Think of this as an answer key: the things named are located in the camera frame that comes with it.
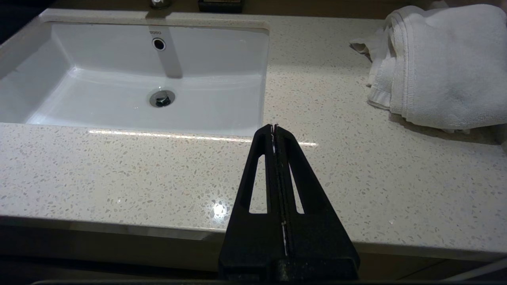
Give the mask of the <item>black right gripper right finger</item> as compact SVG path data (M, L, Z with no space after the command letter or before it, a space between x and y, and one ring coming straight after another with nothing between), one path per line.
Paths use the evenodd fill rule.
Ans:
M275 127L283 280L358 280L360 258L297 139Z

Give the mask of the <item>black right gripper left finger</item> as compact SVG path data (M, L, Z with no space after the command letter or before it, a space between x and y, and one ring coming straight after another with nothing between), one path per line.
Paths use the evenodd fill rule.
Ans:
M273 125L267 124L252 139L219 255L219 277L223 280L276 280L277 262L286 256L273 135ZM265 159L267 211L251 213L261 156Z

